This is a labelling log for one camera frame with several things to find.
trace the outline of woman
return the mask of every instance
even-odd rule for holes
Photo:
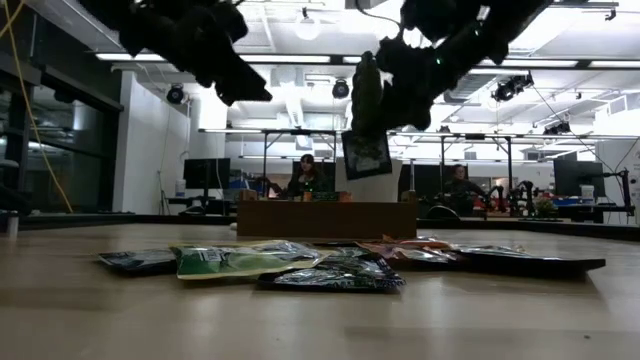
[[[287,186],[287,194],[290,197],[302,196],[305,191],[325,191],[324,176],[316,169],[311,154],[302,155],[300,167]]]
[[[451,195],[451,208],[458,213],[458,216],[471,216],[473,214],[471,193],[485,196],[482,188],[467,180],[466,177],[466,168],[458,164],[453,167],[453,179],[445,184],[445,193]]]

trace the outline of computer monitor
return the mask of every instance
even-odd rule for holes
[[[556,179],[556,195],[580,196],[580,185],[593,185],[596,197],[606,197],[604,177],[601,163],[554,160],[553,168]]]
[[[228,189],[230,172],[231,159],[228,158],[188,159],[184,162],[187,189]]]

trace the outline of dark hair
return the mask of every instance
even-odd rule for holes
[[[302,163],[311,164],[311,170],[309,171],[312,176],[316,177],[319,174],[318,169],[316,169],[315,158],[311,154],[304,154],[300,158],[300,166],[298,167],[297,176],[302,175]]]

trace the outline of white wall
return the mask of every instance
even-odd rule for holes
[[[140,85],[132,72],[122,74],[114,211],[158,214],[160,185],[173,196],[182,178],[181,154],[188,149],[189,119]]]

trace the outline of green snack bag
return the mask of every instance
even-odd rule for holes
[[[204,280],[226,276],[252,276],[306,269],[331,252],[285,240],[172,245],[178,261],[178,279]]]

